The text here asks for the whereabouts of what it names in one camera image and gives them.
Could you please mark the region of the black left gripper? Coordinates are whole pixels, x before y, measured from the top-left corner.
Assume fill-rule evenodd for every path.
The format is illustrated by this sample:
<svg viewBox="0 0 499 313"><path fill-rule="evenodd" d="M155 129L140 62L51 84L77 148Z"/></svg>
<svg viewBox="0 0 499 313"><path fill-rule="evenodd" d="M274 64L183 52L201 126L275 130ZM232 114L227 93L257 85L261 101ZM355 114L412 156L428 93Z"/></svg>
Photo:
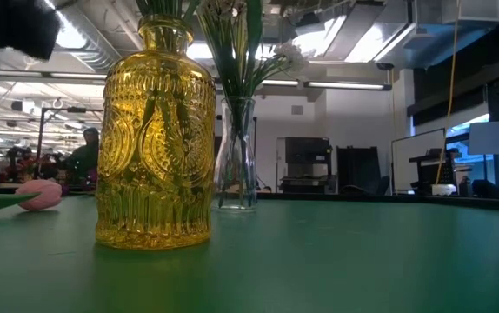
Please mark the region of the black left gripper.
<svg viewBox="0 0 499 313"><path fill-rule="evenodd" d="M43 0L0 0L0 49L48 60L59 30L57 12Z"/></svg>

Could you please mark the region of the pink tulip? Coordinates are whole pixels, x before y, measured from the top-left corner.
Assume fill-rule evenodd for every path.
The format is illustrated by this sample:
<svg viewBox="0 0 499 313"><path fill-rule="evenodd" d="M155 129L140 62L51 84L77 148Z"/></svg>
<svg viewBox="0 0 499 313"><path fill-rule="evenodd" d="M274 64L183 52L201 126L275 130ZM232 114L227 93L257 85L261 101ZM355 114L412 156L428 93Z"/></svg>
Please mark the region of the pink tulip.
<svg viewBox="0 0 499 313"><path fill-rule="evenodd" d="M63 188L47 180L31 180L12 193L0 193L0 210L17 205L27 211L46 210L62 201Z"/></svg>

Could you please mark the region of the yellow embossed glass vase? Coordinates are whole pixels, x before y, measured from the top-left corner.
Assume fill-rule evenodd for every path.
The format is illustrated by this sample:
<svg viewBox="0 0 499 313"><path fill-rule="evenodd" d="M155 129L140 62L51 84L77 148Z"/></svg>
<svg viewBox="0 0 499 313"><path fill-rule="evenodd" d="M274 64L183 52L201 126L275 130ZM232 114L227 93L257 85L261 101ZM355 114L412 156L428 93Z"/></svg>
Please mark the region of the yellow embossed glass vase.
<svg viewBox="0 0 499 313"><path fill-rule="evenodd" d="M96 241L166 250L210 237L216 88L187 56L192 30L176 17L139 22L142 51L109 70L98 154Z"/></svg>

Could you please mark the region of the clear glass vase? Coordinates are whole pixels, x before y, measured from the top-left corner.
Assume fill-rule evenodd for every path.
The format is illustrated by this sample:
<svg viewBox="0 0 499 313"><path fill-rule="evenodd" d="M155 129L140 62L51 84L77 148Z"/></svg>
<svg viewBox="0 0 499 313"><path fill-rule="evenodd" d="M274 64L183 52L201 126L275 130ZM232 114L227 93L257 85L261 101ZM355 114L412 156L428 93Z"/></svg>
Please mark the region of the clear glass vase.
<svg viewBox="0 0 499 313"><path fill-rule="evenodd" d="M215 210L252 212L257 204L255 100L225 97L221 101L221 142L216 148Z"/></svg>

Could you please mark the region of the ceiling light tube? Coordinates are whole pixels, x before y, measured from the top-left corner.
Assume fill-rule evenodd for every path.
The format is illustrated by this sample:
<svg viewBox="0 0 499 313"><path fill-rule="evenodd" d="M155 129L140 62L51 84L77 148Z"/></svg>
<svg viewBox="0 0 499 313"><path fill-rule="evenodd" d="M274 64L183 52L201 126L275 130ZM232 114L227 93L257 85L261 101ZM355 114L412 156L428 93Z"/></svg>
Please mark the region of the ceiling light tube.
<svg viewBox="0 0 499 313"><path fill-rule="evenodd" d="M390 84L376 83L348 83L348 82L320 82L320 81L291 81L291 80L264 80L264 86L276 87L296 87L309 89L329 89L329 90L373 90L388 91L392 89Z"/></svg>
<svg viewBox="0 0 499 313"><path fill-rule="evenodd" d="M78 81L103 82L104 74L75 73L75 72L49 72L26 70L0 70L1 81Z"/></svg>

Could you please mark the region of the person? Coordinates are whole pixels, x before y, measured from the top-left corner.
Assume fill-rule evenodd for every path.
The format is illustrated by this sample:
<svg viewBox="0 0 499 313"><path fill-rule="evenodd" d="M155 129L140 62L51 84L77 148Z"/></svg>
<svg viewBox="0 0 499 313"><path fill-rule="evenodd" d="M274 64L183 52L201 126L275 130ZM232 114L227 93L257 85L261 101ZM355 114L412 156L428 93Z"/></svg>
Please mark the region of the person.
<svg viewBox="0 0 499 313"><path fill-rule="evenodd" d="M85 145L75 149L65 161L65 184L68 187L81 186L84 190L93 190L98 179L99 132L96 128L88 128L83 131L83 138Z"/></svg>

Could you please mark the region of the black cabinet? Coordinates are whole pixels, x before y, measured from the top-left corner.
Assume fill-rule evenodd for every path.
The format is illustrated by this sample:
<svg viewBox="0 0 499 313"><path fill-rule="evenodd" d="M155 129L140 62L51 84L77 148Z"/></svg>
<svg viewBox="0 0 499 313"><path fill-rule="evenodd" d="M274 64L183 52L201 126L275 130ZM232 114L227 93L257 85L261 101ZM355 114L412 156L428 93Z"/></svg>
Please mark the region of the black cabinet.
<svg viewBox="0 0 499 313"><path fill-rule="evenodd" d="M328 138L286 137L286 173L281 178L282 192L329 194L334 182L331 153Z"/></svg>

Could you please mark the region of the green table mat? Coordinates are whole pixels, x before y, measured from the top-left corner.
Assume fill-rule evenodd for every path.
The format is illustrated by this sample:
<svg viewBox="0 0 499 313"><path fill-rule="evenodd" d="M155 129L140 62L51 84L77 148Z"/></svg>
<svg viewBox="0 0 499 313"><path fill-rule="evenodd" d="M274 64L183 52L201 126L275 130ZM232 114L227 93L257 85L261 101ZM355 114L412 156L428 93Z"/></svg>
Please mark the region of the green table mat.
<svg viewBox="0 0 499 313"><path fill-rule="evenodd" d="M116 250L96 207L0 210L0 312L499 313L499 210L262 201L206 243Z"/></svg>

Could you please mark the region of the black panel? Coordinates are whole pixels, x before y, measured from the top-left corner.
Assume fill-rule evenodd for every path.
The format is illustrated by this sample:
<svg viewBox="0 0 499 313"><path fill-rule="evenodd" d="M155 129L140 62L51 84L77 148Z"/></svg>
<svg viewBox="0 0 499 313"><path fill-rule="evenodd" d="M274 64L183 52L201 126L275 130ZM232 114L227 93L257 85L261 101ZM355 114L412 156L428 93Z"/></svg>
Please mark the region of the black panel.
<svg viewBox="0 0 499 313"><path fill-rule="evenodd" d="M383 196L389 176L382 176L377 147L336 148L337 187L340 195Z"/></svg>

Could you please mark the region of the whiteboard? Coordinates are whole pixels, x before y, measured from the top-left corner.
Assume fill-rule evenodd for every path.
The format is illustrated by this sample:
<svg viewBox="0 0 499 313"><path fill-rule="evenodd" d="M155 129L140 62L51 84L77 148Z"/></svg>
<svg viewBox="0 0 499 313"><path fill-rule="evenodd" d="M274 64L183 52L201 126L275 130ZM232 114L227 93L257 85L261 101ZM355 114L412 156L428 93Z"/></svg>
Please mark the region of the whiteboard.
<svg viewBox="0 0 499 313"><path fill-rule="evenodd" d="M394 192L408 192L418 181L415 157L425 157L430 149L441 148L445 129L440 128L391 142L392 188Z"/></svg>

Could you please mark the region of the black metal station frame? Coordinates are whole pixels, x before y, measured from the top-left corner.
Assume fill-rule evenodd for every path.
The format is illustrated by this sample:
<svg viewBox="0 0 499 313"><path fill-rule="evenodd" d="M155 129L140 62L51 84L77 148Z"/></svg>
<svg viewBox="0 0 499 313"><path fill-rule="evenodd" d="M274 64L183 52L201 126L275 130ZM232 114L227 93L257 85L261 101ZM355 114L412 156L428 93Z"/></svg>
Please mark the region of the black metal station frame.
<svg viewBox="0 0 499 313"><path fill-rule="evenodd" d="M87 114L87 113L97 113L97 112L103 112L103 109L88 109L88 108L82 108L82 107L76 107L76 106L71 106L67 108L52 108L52 107L43 107L41 108L41 116L40 116L40 122L39 122L39 129L38 129L38 138L37 138L37 154L36 154L36 159L37 159L37 168L34 171L33 178L35 180L43 178L43 156L42 156L42 151L43 151L43 135L44 135L44 127L45 124L50 120L49 117L45 117L46 114L48 114L50 111L53 113L57 113L60 111L66 111L67 113L74 113L74 114Z"/></svg>

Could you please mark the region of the silver spiral duct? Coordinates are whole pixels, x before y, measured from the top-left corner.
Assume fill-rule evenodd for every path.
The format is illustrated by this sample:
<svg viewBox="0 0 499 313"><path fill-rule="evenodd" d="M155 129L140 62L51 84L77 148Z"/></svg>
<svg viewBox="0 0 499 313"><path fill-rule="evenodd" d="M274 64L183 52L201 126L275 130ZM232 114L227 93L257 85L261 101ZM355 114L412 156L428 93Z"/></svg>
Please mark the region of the silver spiral duct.
<svg viewBox="0 0 499 313"><path fill-rule="evenodd" d="M41 0L60 21L55 51L69 53L95 72L107 72L120 58L79 6L82 0Z"/></svg>

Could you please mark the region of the grey rectangular duct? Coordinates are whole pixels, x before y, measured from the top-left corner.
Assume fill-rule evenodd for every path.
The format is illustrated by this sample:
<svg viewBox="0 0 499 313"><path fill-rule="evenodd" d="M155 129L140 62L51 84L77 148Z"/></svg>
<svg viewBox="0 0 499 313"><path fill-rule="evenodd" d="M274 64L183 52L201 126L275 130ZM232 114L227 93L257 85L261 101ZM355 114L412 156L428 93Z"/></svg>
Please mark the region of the grey rectangular duct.
<svg viewBox="0 0 499 313"><path fill-rule="evenodd" d="M269 41L315 64L428 68L499 25L499 0L263 0Z"/></svg>

